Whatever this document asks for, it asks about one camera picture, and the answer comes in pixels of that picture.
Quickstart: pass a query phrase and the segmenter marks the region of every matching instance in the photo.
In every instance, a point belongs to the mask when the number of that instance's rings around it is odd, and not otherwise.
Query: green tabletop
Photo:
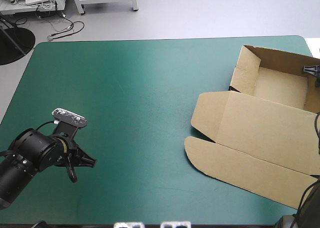
[[[0,222],[272,224],[294,213],[205,176],[185,154],[184,139],[200,136],[190,124],[198,95],[228,89],[245,44],[310,55],[297,36],[39,44],[0,125],[1,149],[62,107],[88,119],[75,140],[98,162],[76,168],[75,184],[63,167],[37,174]]]

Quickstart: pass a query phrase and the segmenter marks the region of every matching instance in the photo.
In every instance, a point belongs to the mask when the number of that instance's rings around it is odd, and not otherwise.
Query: white floor
[[[132,11],[131,3],[87,5],[81,16],[68,0],[67,18],[85,22],[85,29],[60,41],[300,35],[320,57],[319,0],[138,0],[138,4],[138,12]],[[57,17],[49,20],[56,29],[68,26]],[[55,32],[34,14],[23,27],[34,32],[37,43]],[[0,120],[30,56],[0,66]]]

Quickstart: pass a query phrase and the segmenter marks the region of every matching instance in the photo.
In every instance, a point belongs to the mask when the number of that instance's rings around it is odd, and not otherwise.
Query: cardboard
[[[320,65],[320,60],[242,46],[231,91],[199,96],[191,124],[215,143],[185,140],[194,166],[296,208],[315,181],[310,175],[320,174],[314,128],[320,88],[315,77],[302,72],[305,65]]]
[[[200,94],[191,124],[218,144],[304,174],[320,174],[315,116],[224,91]]]
[[[320,65],[320,59],[242,46],[230,89],[316,113],[320,89],[315,88],[315,77],[303,73],[305,65]]]
[[[192,164],[206,175],[293,208],[298,207],[306,187],[317,180],[194,137],[185,139],[185,151]]]

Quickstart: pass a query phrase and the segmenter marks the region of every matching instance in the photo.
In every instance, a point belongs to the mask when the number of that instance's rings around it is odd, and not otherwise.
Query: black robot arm
[[[65,166],[72,182],[77,181],[75,166],[95,166],[96,160],[74,141],[77,130],[85,127],[87,120],[61,108],[52,114],[57,124],[52,135],[27,129],[0,153],[5,156],[0,163],[0,209],[9,207],[32,178],[49,166]]]

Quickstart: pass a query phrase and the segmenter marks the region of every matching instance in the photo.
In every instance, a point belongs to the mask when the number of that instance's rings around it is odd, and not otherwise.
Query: white shelf
[[[24,4],[25,0],[19,0],[19,3]],[[57,2],[57,10],[61,11],[65,9],[65,4],[66,0],[58,0]],[[38,8],[35,5],[32,6],[27,6],[27,5],[12,5],[9,0],[0,0],[0,12],[3,15],[11,15],[15,13],[23,13],[23,12],[34,12],[34,11],[40,11],[40,12],[45,12],[45,11],[54,11],[56,10],[56,6],[53,5],[51,10],[43,9],[43,8]]]

